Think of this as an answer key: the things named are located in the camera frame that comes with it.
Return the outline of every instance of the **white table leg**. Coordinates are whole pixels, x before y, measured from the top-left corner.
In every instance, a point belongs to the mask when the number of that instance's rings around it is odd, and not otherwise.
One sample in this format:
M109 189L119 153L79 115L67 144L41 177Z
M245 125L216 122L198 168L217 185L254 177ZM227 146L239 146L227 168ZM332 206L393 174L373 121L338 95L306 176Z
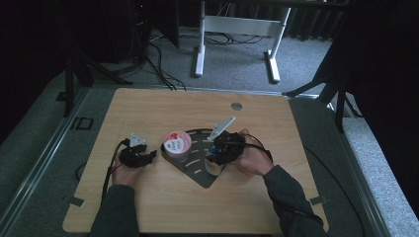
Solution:
M195 70L195 74L198 77L201 77L204 75L204 58L206 56L206 46L204 45L205 40L205 33L206 33L206 2L201 2L201 27L200 27L200 33L201 33L201 42L200 47L198 49L198 57L197 57L197 67Z
M281 81L280 72L278 70L278 65L277 65L277 59L275 58L275 56L277 55L278 47L280 46L281 39L283 38L284 30L287 25L287 19L290 15L290 10L291 8L287 8L286 9L287 12L282 16L281 27L279 29L277 37L275 38L274 46L272 47L272 50L268 50L268 65L270 66L270 69L271 69L272 79L275 82Z

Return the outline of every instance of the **metal stand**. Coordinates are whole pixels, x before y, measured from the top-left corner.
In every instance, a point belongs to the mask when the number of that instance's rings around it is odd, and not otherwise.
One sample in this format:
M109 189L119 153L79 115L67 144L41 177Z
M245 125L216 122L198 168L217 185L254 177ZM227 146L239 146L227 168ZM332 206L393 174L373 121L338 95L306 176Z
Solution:
M268 60L272 79L280 82L280 73L278 70L277 55L278 47L280 46L284 30L287 25L287 20L290 15L291 8L285 8L284 14L280 21L265 21L255 19L229 18L218 16L206 16L206 2L201 2L201 43L197 57L197 67L195 74L198 77L204 75L204 58L206 54L206 46L204 44L206 32L217 32L237 35L251 35L259 37L275 38L272 50L268 50Z

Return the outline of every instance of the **dark sleeve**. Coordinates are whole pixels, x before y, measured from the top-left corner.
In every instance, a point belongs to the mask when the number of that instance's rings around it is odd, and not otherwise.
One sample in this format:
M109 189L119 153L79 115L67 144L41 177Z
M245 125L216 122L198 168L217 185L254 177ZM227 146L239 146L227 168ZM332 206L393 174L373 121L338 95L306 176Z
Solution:
M327 236L318 221L284 210L278 205L284 203L298 210L313 213L311 204L305 199L302 187L296 179L281 166L275 166L263 179L285 236Z
M138 237L134 195L131 187L111 186L93 222L90 237Z

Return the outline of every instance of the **table top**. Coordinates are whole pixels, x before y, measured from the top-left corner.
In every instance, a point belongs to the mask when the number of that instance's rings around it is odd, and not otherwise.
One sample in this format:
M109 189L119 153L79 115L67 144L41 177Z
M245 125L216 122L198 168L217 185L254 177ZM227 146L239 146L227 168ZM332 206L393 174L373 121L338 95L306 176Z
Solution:
M242 106L240 111L233 103ZM140 173L135 205L144 233L281 233L263 179L227 166L205 189L161 156L164 137L174 130L213 128L236 117L230 132L248 128L302 185L306 198L318 197L287 98L281 96L119 89L108 109L75 197L63 222L67 232L90 232L100 207L107 168L118 143L132 132L158 150ZM328 222L321 204L314 212Z

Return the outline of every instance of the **cable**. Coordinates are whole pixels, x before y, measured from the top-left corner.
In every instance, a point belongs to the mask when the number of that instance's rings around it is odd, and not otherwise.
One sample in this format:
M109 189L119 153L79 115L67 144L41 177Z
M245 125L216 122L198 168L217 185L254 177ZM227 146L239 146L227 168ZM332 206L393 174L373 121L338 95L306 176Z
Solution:
M250 136L250 137L254 138L255 140L257 140L259 142L259 144L261 144L262 148L265 149L265 146L263 146L262 142L256 136L251 135L251 134L241 134L241 135Z
M138 73L139 72L139 70L136 70L136 71L134 71L134 72L132 72L131 74L129 74L129 75L127 75L127 76L124 76L124 77L122 77L122 78L128 78L128 77L130 77L130 76L133 76L133 75L135 75L136 73Z
M139 66L140 64L141 64L141 61L138 60L137 62L134 62L132 65L130 65L128 67L124 67L124 68L117 69L117 70L112 70L111 72L113 72L115 74L122 74L122 73L130 72L133 69L135 69L137 66Z
M306 218L313 219L313 220L317 221L317 222L318 222L321 226L323 226L323 225L324 225L324 222L323 222L323 220L320 218L320 216L318 216L318 215L316 215L316 214L314 214L314 213L310 213L310 212L306 212L306 211L303 211L303 210L296 209L295 207L292 207L292 206L290 206L290 205L287 205L287 204L285 204L285 203L283 203L283 202L276 201L276 200L274 200L273 198L271 198L271 200L272 200L272 201L273 201L276 205L278 205L281 209L283 209L283 210L286 210L286 211L292 212L292 213L294 213L294 214L297 214L297 215L300 215L300 216L303 216L303 217L306 217Z
M115 170L113 170L115 158L117 157L118 151L120 150L120 147L123 144L129 144L129 139L122 140L120 142L120 144L118 144L117 148L115 149L114 156L112 157L111 164L108 167L108 171L107 171L106 177L105 177L105 182L104 182L104 185L103 185L103 188L102 188L101 205L103 204L104 199L106 197L106 192L108 191L108 183L109 183L109 179L111 177L111 174L112 174L112 172L115 171Z
M227 10L225 10L224 17L227 16L228 9L230 8L230 3L225 3L224 6L221 8L221 10L218 11L218 13L216 15L217 16L221 15L221 12L222 12L222 10L224 10L225 7L227 7Z
M111 174L113 174L118 168L120 168L122 164L120 164L119 166L115 167L114 170L111 171Z
M232 35L229 34L225 34L225 33L207 33L208 36L221 36L221 37L225 37L226 41L219 41L216 39L211 39L206 37L206 40L209 41L212 44L219 44L219 45L231 45L231 44L243 44L243 43L257 43L259 41L261 41L264 37L260 37L258 40L256 41L252 41L253 39L257 38L257 37L252 37L250 39L247 40L237 40L235 39Z
M151 61L151 59L149 59L148 57L147 57L147 60L148 60L148 62L151 64L151 66L154 68L154 70L156 71L156 73L155 73L155 75L157 75L158 77L160 77L160 79L171 89L171 90L175 90L175 91L177 91L177 88L171 83L171 82L169 82L168 80L174 80L174 81L177 81L183 88L184 88L184 90L186 91L186 86L185 86L185 84L181 81L181 80L179 80L179 79L177 79L177 78L175 78L175 77L173 77L172 75L170 75L169 73L167 73L167 72L165 72L162 68L161 68L161 60L162 60L162 53L161 53L161 49L157 46L157 45L155 45L154 43L150 43L150 45L151 46L153 46L153 47L155 47L156 49L157 49L157 51L158 51L158 65L156 66L156 65L154 65L154 63L152 63L152 61Z
M366 229L364 226L363 221L361 220L361 216L360 214L357 212L357 210L355 209L354 204L352 203L351 199L349 198L348 194L345 192L345 190L343 189L342 185L339 183L338 179L336 178L336 176L333 175L333 173L330 171L330 169L323 163L323 161L310 149L308 149L308 147L306 147L305 145L303 145L304 149L307 150L311 155L313 155L318 162L320 162L320 164L324 167L324 169L326 169L326 171L330 174L330 176L333 178L333 180L336 182L336 184L339 186L339 188L341 189L342 193L344 194L344 196L346 197L346 199L348 200L349 205L352 207L352 209L355 212L355 215L358 218L358 221L360 222L361 225L361 231L363 233L363 236L366 236Z
M147 59L148 59L148 62L149 63L151 63L151 65L154 67L154 70L156 71L156 73L157 73L157 75L160 77L160 79L170 88L170 90L175 90L175 91L177 91L177 89L176 89L176 87L172 84L172 83L170 83L169 81L167 81L166 80L166 78L163 76L163 73L161 72L161 69L159 69L159 68L161 68L161 60L162 60L162 53L161 53L161 49L160 49L160 47L158 47L157 45L155 45L154 43L152 43L152 42L150 42L149 43L151 46L153 46L153 47L155 47L156 49L157 49L157 52L158 52L158 65L157 66L155 66L153 63L152 63L152 61L147 57Z
M151 61L151 59L148 56L145 56L145 58L147 59L147 61L151 64L151 66L154 68L154 70L156 71L156 75L164 82L164 84L166 84L166 86L173 91L173 88L171 86L173 86L173 84L171 84L170 82L168 82L158 71L157 67L153 64L153 62Z

